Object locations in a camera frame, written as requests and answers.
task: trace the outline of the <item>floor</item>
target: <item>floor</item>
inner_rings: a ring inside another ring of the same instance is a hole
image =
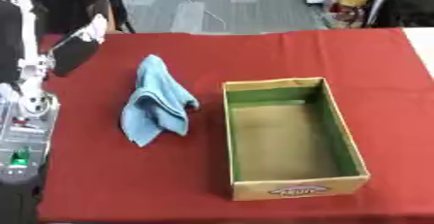
[[[325,29],[304,0],[124,0],[138,32],[262,34]]]

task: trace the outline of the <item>crumpled towel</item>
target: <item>crumpled towel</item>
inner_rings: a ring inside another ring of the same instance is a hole
[[[136,91],[121,116],[121,127],[131,142],[145,146],[165,130],[185,136],[185,107],[198,109],[198,100],[169,74],[163,60],[149,55],[140,64]]]

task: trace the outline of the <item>cardboard box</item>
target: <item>cardboard box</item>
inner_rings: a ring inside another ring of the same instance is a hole
[[[350,194],[368,178],[323,78],[224,83],[233,199]]]

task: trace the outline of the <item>red tablecloth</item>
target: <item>red tablecloth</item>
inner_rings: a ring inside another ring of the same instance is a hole
[[[119,129],[136,69],[160,55],[201,101],[187,137],[139,148]],[[327,77],[372,178],[355,195],[232,202],[221,83]],[[400,30],[113,35],[49,89],[62,109],[44,220],[434,216],[434,83]]]

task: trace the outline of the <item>printed logo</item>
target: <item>printed logo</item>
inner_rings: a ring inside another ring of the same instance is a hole
[[[325,192],[328,188],[322,186],[292,186],[283,189],[272,190],[269,193],[281,197],[298,197],[318,192]]]

